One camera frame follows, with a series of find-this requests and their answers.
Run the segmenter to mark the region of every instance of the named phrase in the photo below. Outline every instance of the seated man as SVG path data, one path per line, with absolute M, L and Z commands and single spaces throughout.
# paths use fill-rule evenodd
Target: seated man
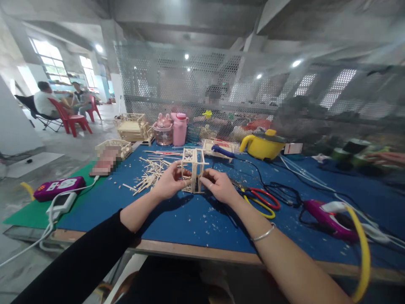
M 80 114 L 86 117 L 86 111 L 92 108 L 92 103 L 90 101 L 90 95 L 88 91 L 83 91 L 80 84 L 77 82 L 72 82 L 76 91 L 73 93 L 72 105 L 75 114 Z
M 60 118 L 59 112 L 56 107 L 52 104 L 52 102 L 48 98 L 52 98 L 59 102 L 62 107 L 65 108 L 68 115 L 73 115 L 72 108 L 68 105 L 68 103 L 64 100 L 60 100 L 54 94 L 52 94 L 52 89 L 48 82 L 39 81 L 38 88 L 40 89 L 39 92 L 34 94 L 34 104 L 37 108 L 38 113 L 47 115 L 54 119 Z

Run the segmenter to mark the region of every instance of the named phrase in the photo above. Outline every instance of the red scissor handle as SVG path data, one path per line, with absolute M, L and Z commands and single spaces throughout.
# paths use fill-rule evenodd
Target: red scissor handle
M 279 203 L 278 200 L 277 200 L 273 195 L 271 195 L 270 193 L 268 193 L 268 192 L 266 192 L 266 191 L 264 191 L 264 190 L 262 190 L 262 189 L 258 189 L 258 188 L 249 188 L 249 190 L 250 190 L 255 196 L 257 196 L 257 198 L 258 198 L 259 200 L 261 200 L 264 204 L 268 205 L 270 208 L 273 208 L 274 210 L 280 210 L 280 208 L 281 208 L 280 203 Z M 270 204 L 270 202 L 268 202 L 267 200 L 265 200 L 263 197 L 261 197 L 258 192 L 260 192 L 260 193 L 262 193 L 262 194 L 268 196 L 273 202 L 275 202 L 275 206 L 272 205 L 272 204 Z

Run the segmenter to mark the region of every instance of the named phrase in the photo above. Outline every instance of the metal mesh wall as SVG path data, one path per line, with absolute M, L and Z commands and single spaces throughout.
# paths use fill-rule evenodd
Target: metal mesh wall
M 116 53 L 127 111 L 145 113 L 149 123 L 160 112 L 184 112 L 202 138 L 233 141 L 249 133 L 248 123 L 267 119 L 291 141 L 338 134 L 403 145 L 402 67 L 306 61 L 292 68 L 283 54 L 140 41 L 117 44 Z

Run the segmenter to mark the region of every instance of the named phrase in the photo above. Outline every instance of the scissors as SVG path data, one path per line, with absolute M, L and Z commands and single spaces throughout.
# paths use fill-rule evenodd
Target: scissors
M 266 191 L 263 191 L 261 189 L 256 189 L 256 188 L 247 188 L 244 187 L 242 184 L 236 182 L 235 180 L 231 179 L 231 182 L 234 186 L 238 187 L 240 190 L 238 190 L 238 192 L 243 195 L 244 199 L 249 203 L 250 201 L 248 200 L 248 198 L 252 199 L 255 203 L 259 204 L 260 206 L 262 206 L 264 209 L 266 209 L 268 212 L 270 212 L 270 215 L 264 214 L 262 212 L 260 212 L 261 215 L 263 215 L 265 218 L 267 219 L 273 219 L 275 218 L 275 213 L 272 209 L 270 209 L 270 207 L 272 207 L 275 210 L 279 210 L 280 209 L 280 203 L 278 202 L 278 200 L 272 196 L 270 193 L 267 193 Z M 257 192 L 260 192 L 262 194 L 267 195 L 268 197 L 270 197 L 276 204 L 276 206 L 270 204 L 267 200 L 265 200 L 263 197 L 261 197 Z

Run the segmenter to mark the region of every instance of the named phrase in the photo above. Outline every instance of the yellow electric pot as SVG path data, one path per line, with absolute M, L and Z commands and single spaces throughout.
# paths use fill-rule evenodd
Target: yellow electric pot
M 244 152 L 248 145 L 248 153 L 261 160 L 269 158 L 273 160 L 286 145 L 284 137 L 276 136 L 275 130 L 267 130 L 266 133 L 251 134 L 242 140 L 240 151 Z

